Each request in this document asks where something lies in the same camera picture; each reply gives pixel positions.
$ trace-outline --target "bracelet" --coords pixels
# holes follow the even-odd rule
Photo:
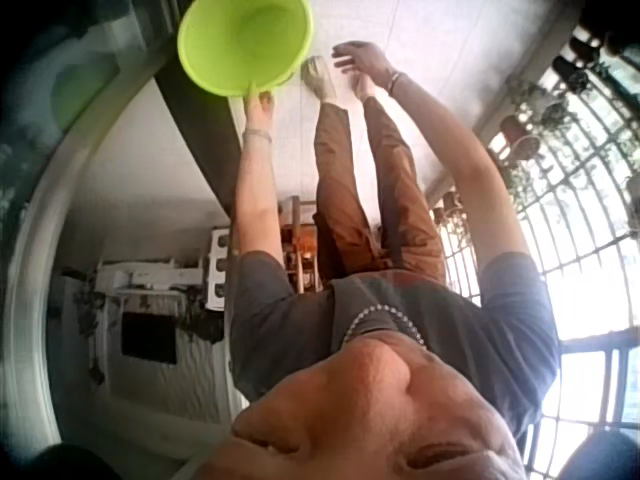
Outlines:
[[[271,140],[271,135],[269,135],[269,133],[265,132],[264,130],[258,130],[257,128],[246,128],[244,130],[244,133],[242,134],[242,138],[245,142],[247,141],[247,137],[249,135],[255,135],[256,137],[264,138],[267,142],[273,143],[273,140]]]
[[[406,75],[406,74],[404,72],[396,72],[391,77],[391,80],[389,81],[389,86],[387,87],[387,93],[389,93],[390,97],[393,97],[393,87],[396,86],[396,82],[403,75]]]

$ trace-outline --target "leg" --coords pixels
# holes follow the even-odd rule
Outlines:
[[[335,105],[326,64],[313,57],[303,79],[322,101],[314,142],[318,167],[318,268],[323,283],[380,268],[377,247],[358,199],[349,116]]]
[[[376,162],[383,237],[393,265],[445,285],[440,236],[418,187],[411,150],[373,96],[364,99],[363,105]]]

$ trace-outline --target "green bucket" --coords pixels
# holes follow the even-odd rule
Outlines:
[[[309,50],[307,0],[196,0],[178,33],[178,55],[191,79],[226,97],[286,82]]]

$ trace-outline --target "window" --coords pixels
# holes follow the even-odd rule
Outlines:
[[[625,67],[631,69],[617,64],[616,74]],[[545,73],[552,93],[566,93],[572,120],[538,134],[538,155],[521,163],[514,196],[563,344],[561,375],[527,435],[524,463],[532,480],[555,478],[596,430],[620,430],[640,443],[640,242],[630,228],[626,189],[640,171],[640,127],[611,78],[597,65],[584,71],[589,86],[579,95],[552,69]],[[518,119],[532,130],[526,115]],[[510,149],[502,133],[489,144],[497,159]],[[440,234],[449,287],[480,304],[466,229],[445,220]]]

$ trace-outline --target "gray t-shirt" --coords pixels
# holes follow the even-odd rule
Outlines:
[[[296,294],[270,255],[239,260],[232,374],[255,401],[287,375],[340,349],[345,336],[395,330],[464,375],[518,438],[538,420],[559,367],[551,302],[531,257],[506,253],[478,279],[482,307],[420,275],[387,270]]]

